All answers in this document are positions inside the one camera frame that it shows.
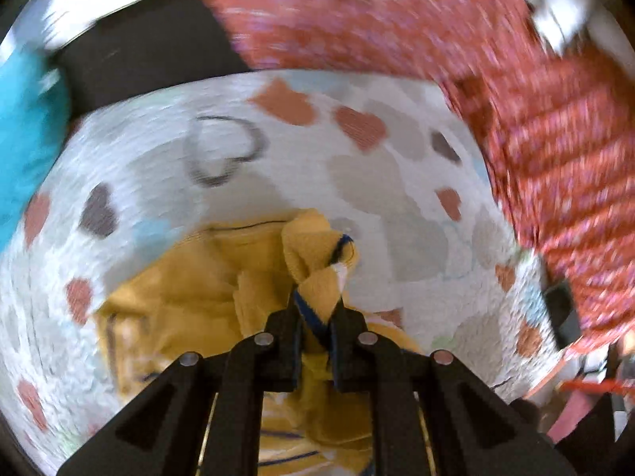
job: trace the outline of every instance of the teal cloth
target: teal cloth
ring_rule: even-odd
[[[70,109],[43,56],[16,50],[0,65],[0,252],[62,149]]]

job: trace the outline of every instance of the black fabric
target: black fabric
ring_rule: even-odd
[[[2,414],[0,414],[0,475],[42,476],[18,444]]]
[[[534,403],[525,399],[514,399],[509,406],[523,418],[523,420],[532,427],[532,429],[538,431],[538,426],[541,424],[541,409]]]
[[[633,476],[635,474],[635,415],[612,447],[607,461],[596,470],[598,476]]]
[[[606,377],[614,380],[617,377],[617,369],[622,362],[622,354],[618,343],[612,343],[608,346],[608,354],[606,356]]]
[[[571,345],[582,335],[571,289],[561,282],[544,291],[545,304],[559,349]]]
[[[55,61],[74,117],[163,87],[250,71],[200,0],[142,0],[97,22]]]
[[[604,394],[573,432],[556,449],[578,474],[596,474],[615,443],[611,394]]]

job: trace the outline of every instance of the yellow towel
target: yellow towel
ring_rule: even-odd
[[[266,395],[261,475],[333,464],[356,474],[371,456],[365,396],[335,392],[322,345],[329,318],[358,261],[353,242],[314,209],[249,223],[210,224],[167,251],[116,290],[96,313],[100,347],[119,392],[134,397],[185,351],[229,351],[264,329],[294,286],[304,319],[300,388]],[[417,345],[387,322],[369,329],[404,348]]]

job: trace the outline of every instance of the black object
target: black object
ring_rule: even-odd
[[[598,476],[632,476],[635,474],[635,415],[631,414],[624,431],[611,447],[604,462],[598,466]]]
[[[538,405],[525,399],[514,399],[509,407],[520,415],[529,426],[538,431],[541,425],[541,409]]]
[[[21,476],[33,474],[42,476],[35,464],[23,452],[9,424],[0,415],[0,474],[2,476]]]
[[[543,292],[543,297],[556,337],[556,344],[559,349],[564,349],[582,336],[569,284],[562,281],[553,285]]]
[[[164,87],[250,71],[201,0],[142,0],[55,55],[74,117]]]
[[[370,394],[378,476],[575,475],[451,353],[402,351],[368,332],[363,315],[341,303],[329,330],[336,389]],[[297,387],[301,334],[298,311],[290,305],[269,317],[266,332],[229,353],[182,355],[58,476],[184,476],[197,467],[201,476],[255,475],[263,395]]]
[[[611,394],[604,394],[576,429],[556,445],[579,474],[593,474],[615,443]]]

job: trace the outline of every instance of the red knit fabric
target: red knit fabric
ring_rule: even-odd
[[[202,0],[253,68],[441,80],[544,59],[523,0]]]
[[[447,83],[520,243],[566,277],[589,351],[635,326],[635,89],[589,46]]]

